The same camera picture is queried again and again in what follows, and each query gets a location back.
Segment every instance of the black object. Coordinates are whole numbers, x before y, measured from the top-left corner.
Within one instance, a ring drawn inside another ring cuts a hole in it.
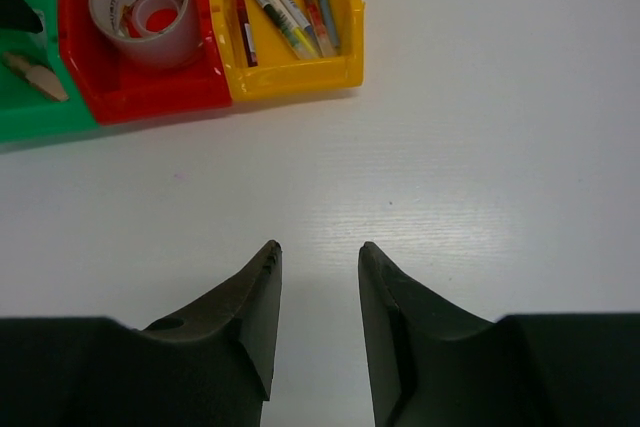
[[[0,426],[258,426],[281,285],[271,241],[141,332],[106,318],[0,320]]]
[[[0,0],[0,28],[39,34],[42,22],[24,0]]]
[[[493,324],[360,251],[377,426],[638,426],[640,315],[514,315]]]

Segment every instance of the marker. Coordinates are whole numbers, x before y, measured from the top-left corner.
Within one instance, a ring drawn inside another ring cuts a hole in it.
[[[329,31],[329,38],[331,39],[331,44],[333,44],[333,47],[339,52],[340,36],[338,35],[336,22],[333,19],[333,13],[331,11],[331,2],[329,2],[329,0],[318,0],[318,4],[320,4],[320,11],[322,12],[324,25],[327,26],[327,30]]]
[[[316,39],[316,34],[313,32],[313,27],[311,27],[311,23],[307,19],[307,16],[302,13],[298,4],[296,4],[295,0],[281,0],[284,4],[285,8],[289,11],[289,13],[296,19],[298,25],[302,30],[304,30],[309,38],[313,40],[316,44],[318,40]]]
[[[304,32],[300,29],[300,25],[293,16],[289,13],[289,11],[285,8],[280,0],[268,0],[273,7],[275,7],[278,14],[281,14],[287,22],[287,28],[293,32],[293,35],[296,36],[298,41],[302,44],[302,46],[309,51],[311,58],[318,58],[320,54],[314,47],[314,45],[309,41]]]
[[[253,42],[253,34],[251,32],[251,24],[249,23],[249,15],[247,14],[247,4],[244,0],[235,0],[236,13],[238,14],[238,22],[240,31],[242,32],[242,43],[244,51],[247,55],[247,64],[249,67],[258,65],[258,55]]]
[[[311,59],[311,54],[304,48],[298,38],[287,26],[287,19],[284,15],[278,13],[276,8],[271,5],[268,0],[256,0],[256,2],[258,2],[258,5],[260,5],[271,22],[273,22],[273,25],[275,25],[282,35],[284,35],[285,39],[287,39],[287,42],[289,42],[289,45],[295,51],[298,58],[303,60]]]
[[[316,1],[304,0],[304,4],[307,7],[307,12],[309,12],[309,17],[311,17],[311,24],[313,25],[313,30],[316,33],[316,38],[318,39],[318,45],[320,46],[322,55],[324,57],[334,57],[336,55],[336,49],[333,48],[331,40],[329,40],[327,27],[324,25],[324,22],[322,22],[322,16],[318,10]]]

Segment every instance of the white tabletop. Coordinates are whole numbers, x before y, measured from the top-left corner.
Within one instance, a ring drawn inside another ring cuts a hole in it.
[[[143,328],[274,238],[263,426],[368,427],[366,240],[488,319],[640,310],[640,0],[366,1],[357,91],[0,146],[0,315]]]

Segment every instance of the green marker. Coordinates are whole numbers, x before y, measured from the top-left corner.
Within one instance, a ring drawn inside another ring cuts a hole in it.
[[[313,57],[311,57],[311,54],[307,51],[307,49],[304,48],[302,43],[300,43],[300,41],[294,35],[293,31],[289,28],[287,19],[284,17],[284,15],[279,13],[268,0],[256,0],[256,2],[258,2],[258,5],[260,5],[262,10],[264,10],[264,13],[267,14],[267,17],[271,19],[273,25],[275,25],[282,33],[282,35],[284,35],[285,39],[287,39],[287,42],[294,50],[298,58],[301,60],[312,59]]]
[[[307,19],[307,17],[302,13],[298,4],[296,4],[295,0],[280,0],[285,8],[289,11],[289,13],[293,16],[293,18],[298,22],[298,25],[302,30],[304,30],[309,38],[313,40],[316,44],[318,43],[316,39],[316,34],[313,32],[313,27],[311,27],[311,23]]]

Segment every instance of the blue marker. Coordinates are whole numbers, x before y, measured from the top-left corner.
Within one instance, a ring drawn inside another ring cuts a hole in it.
[[[329,31],[329,39],[331,39],[331,43],[339,52],[340,36],[338,35],[338,29],[336,28],[336,23],[333,19],[333,13],[331,12],[331,3],[329,0],[318,0],[318,4],[320,5],[320,12],[322,12],[324,25],[327,26],[327,30]]]
[[[318,43],[316,39],[316,35],[313,32],[313,27],[311,27],[311,23],[307,19],[307,17],[302,13],[298,4],[296,4],[295,0],[280,0],[285,8],[289,11],[291,16],[295,19],[295,21],[300,25],[300,28],[304,30],[309,38],[314,41],[316,44]]]

